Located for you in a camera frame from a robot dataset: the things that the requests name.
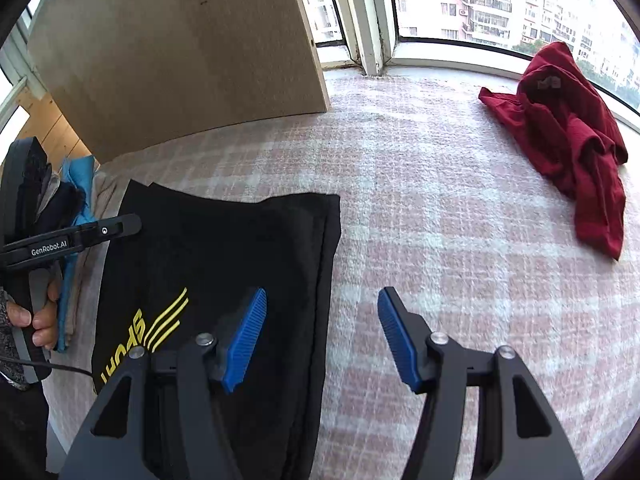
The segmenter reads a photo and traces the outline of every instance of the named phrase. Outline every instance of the silver screw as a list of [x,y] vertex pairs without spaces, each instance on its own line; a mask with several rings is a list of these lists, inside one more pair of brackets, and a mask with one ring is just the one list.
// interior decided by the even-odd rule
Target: silver screw
[[511,348],[509,345],[502,345],[498,348],[498,354],[505,359],[513,359],[516,357],[516,351]]
[[431,340],[436,345],[446,345],[449,342],[449,336],[444,332],[431,332]]
[[129,357],[132,359],[140,359],[145,354],[145,348],[143,346],[134,346],[129,350]]
[[209,332],[203,332],[196,336],[196,344],[198,346],[209,346],[215,338]]

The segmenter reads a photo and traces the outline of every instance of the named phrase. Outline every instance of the blue garment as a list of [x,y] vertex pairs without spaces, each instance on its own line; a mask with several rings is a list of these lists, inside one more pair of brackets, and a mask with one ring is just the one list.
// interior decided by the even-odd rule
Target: blue garment
[[[88,224],[95,222],[95,217],[91,213],[91,188],[94,183],[94,156],[88,155],[82,158],[75,158],[69,160],[65,158],[62,162],[62,174],[60,180],[62,182],[70,182],[76,188],[84,191],[84,204],[82,209],[76,216],[73,225]],[[56,350],[58,352],[65,352],[65,321],[66,311],[69,302],[69,295],[71,294],[71,285],[74,280],[74,274],[76,270],[76,261],[78,260],[77,254],[66,256],[64,258],[64,269],[62,280],[62,290],[60,291],[60,300],[58,301],[58,346]]]

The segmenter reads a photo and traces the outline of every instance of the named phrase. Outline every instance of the red garment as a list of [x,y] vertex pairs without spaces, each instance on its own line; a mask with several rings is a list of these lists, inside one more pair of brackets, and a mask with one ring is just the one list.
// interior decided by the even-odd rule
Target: red garment
[[516,95],[482,88],[479,99],[507,127],[533,167],[575,200],[578,240],[615,258],[623,238],[625,143],[611,112],[564,43],[531,60]]

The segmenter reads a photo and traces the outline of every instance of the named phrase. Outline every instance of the bed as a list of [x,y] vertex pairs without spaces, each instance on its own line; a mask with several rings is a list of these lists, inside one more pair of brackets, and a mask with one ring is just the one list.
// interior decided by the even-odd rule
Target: bed
[[[100,216],[117,214],[128,179],[224,200],[340,194],[326,381],[312,478],[395,480],[423,399],[401,383],[376,315],[393,285],[409,310],[464,346],[508,343],[556,410],[585,477],[601,471],[640,415],[640,137],[630,161],[619,262],[577,242],[573,205],[531,167],[477,99],[507,79],[391,68],[326,73],[326,114],[237,124],[127,153],[95,176]],[[71,348],[90,367],[106,247],[88,251]],[[69,446],[94,399],[90,380],[44,382]],[[477,394],[469,392],[456,478],[472,466]]]

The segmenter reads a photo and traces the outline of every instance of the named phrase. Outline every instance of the black folded shirt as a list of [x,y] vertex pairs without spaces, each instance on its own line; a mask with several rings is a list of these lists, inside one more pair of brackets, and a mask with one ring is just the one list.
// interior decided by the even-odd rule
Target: black folded shirt
[[177,349],[210,332],[248,286],[261,286],[266,320],[244,381],[222,399],[223,418],[244,480],[307,478],[339,201],[308,193],[223,202],[131,181],[119,214],[137,213],[143,229],[108,249],[92,355],[96,389],[133,344]]

